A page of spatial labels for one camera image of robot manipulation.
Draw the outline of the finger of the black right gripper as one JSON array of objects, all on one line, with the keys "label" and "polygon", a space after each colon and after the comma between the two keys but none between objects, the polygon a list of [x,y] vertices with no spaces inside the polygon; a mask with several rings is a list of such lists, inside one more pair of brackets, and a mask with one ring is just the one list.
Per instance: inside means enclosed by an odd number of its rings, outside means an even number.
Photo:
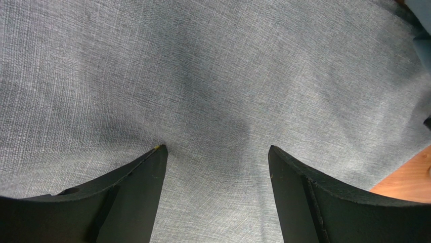
[{"label": "finger of the black right gripper", "polygon": [[429,116],[424,120],[423,125],[431,131],[431,116]]}]

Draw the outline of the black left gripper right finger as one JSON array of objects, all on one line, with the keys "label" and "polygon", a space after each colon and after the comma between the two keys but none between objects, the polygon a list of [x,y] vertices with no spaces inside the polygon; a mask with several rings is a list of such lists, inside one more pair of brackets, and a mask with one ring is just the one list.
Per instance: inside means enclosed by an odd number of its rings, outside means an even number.
[{"label": "black left gripper right finger", "polygon": [[268,163],[284,242],[430,242],[430,204],[351,186],[277,146]]}]

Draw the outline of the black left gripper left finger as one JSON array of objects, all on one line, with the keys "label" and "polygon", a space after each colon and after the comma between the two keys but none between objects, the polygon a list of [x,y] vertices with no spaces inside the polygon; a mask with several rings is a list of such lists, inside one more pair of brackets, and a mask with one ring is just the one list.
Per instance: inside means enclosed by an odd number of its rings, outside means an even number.
[{"label": "black left gripper left finger", "polygon": [[1,242],[149,242],[167,158],[158,145],[57,195],[1,197]]}]

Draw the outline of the blue-grey hanging shirt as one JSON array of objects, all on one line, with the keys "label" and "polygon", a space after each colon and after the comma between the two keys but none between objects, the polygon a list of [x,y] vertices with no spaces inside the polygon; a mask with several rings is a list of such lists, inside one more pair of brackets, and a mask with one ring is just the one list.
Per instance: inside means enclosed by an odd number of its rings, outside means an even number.
[{"label": "blue-grey hanging shirt", "polygon": [[423,27],[413,44],[421,64],[430,74],[430,0],[406,0],[405,4]]}]

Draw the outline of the light grey cloth napkin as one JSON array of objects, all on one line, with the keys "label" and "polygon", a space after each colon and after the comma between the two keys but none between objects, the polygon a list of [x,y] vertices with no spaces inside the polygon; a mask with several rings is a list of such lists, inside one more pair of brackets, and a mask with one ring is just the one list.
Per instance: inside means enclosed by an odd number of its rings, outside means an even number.
[{"label": "light grey cloth napkin", "polygon": [[1,195],[158,144],[152,242],[282,242],[268,151],[369,190],[430,145],[393,1],[1,1]]}]

